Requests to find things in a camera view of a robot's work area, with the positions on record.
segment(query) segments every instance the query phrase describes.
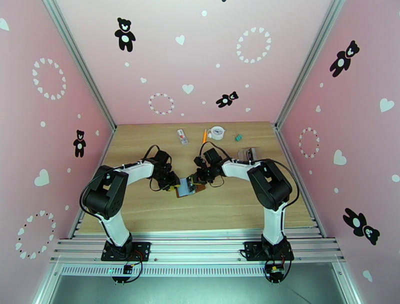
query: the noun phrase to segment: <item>pink wall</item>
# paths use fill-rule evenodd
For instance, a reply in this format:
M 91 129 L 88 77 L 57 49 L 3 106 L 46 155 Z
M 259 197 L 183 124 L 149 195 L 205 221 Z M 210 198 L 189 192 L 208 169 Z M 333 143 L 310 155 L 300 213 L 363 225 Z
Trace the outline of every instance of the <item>pink wall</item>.
M 57 0 L 117 124 L 275 121 L 330 2 Z
M 398 1 L 347 1 L 283 125 L 322 224 L 371 304 L 399 302 L 399 11 Z M 352 40 L 359 52 L 333 77 L 331 64 Z M 353 233 L 346 208 L 379 231 L 376 245 L 370 227 Z
M 0 302 L 31 303 L 111 130 L 42 1 L 0 2 L 0 45 Z

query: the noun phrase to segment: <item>teddy bear sticker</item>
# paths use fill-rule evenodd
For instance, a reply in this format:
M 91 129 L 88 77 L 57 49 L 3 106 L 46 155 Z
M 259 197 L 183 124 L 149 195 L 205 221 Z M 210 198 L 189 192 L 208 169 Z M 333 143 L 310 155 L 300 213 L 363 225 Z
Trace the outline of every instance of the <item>teddy bear sticker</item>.
M 372 245 L 376 245 L 378 237 L 381 235 L 379 230 L 367 225 L 367 220 L 364 214 L 358 215 L 351 209 L 346 208 L 344 211 L 347 215 L 343 215 L 344 222 L 353 228 L 353 233 L 358 237 L 365 236 Z

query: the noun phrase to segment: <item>wooden table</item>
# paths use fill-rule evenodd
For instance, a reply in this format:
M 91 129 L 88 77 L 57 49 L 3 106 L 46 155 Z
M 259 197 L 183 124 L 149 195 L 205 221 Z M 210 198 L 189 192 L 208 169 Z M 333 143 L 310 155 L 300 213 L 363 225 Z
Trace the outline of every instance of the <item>wooden table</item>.
M 119 166 L 141 159 L 147 149 L 157 144 L 161 150 L 172 156 L 172 170 L 185 178 L 196 172 L 193 159 L 199 154 L 204 129 L 214 123 L 180 124 L 135 124 L 118 126 L 104 164 Z M 237 158 L 238 150 L 257 147 L 258 158 L 270 158 L 287 165 L 279 142 L 269 122 L 232 122 L 220 124 L 226 129 L 222 140 L 212 140 L 231 157 Z M 182 145 L 177 130 L 183 129 L 189 144 Z M 242 134 L 236 142 L 233 135 Z M 210 149 L 210 144 L 203 152 Z M 296 186 L 290 175 L 282 172 L 293 185 L 291 199 L 296 194 Z M 220 177 L 215 179 L 219 185 Z M 128 230 L 140 231 L 179 231 L 211 229 L 251 229 L 264 226 L 263 207 L 257 201 L 253 187 L 248 181 L 226 177 L 225 184 L 219 188 L 207 189 L 191 196 L 177 198 L 174 191 L 153 192 L 149 180 L 139 180 L 126 188 L 122 206 L 122 217 Z M 303 199 L 286 209 L 285 227 L 313 226 Z M 92 216 L 85 215 L 78 233 L 103 232 L 101 225 Z

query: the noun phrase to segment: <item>black cable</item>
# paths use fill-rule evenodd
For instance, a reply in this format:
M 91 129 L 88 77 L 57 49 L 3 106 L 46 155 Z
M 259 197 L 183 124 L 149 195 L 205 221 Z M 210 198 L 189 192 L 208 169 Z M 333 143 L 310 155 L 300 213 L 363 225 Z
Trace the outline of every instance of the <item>black cable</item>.
M 204 147 L 206 144 L 211 144 L 211 145 L 213 145 L 215 148 L 217 148 L 217 149 L 220 150 L 223 154 L 225 154 L 225 156 L 232 162 L 232 157 L 230 157 L 230 156 L 228 155 L 228 153 L 225 152 L 224 149 L 222 149 L 222 148 L 220 148 L 219 146 L 213 144 L 211 141 L 206 141 L 205 143 L 203 143 L 203 144 L 201 145 L 200 152 L 199 152 L 199 154 L 198 154 L 199 156 L 202 156 L 203 147 Z

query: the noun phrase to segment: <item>white round object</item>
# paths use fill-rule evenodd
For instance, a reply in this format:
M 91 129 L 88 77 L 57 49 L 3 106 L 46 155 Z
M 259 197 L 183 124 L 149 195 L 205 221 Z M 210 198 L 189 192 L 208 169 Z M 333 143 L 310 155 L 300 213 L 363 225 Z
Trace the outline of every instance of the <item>white round object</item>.
M 219 125 L 213 126 L 207 131 L 207 136 L 213 140 L 220 141 L 224 138 L 225 129 Z

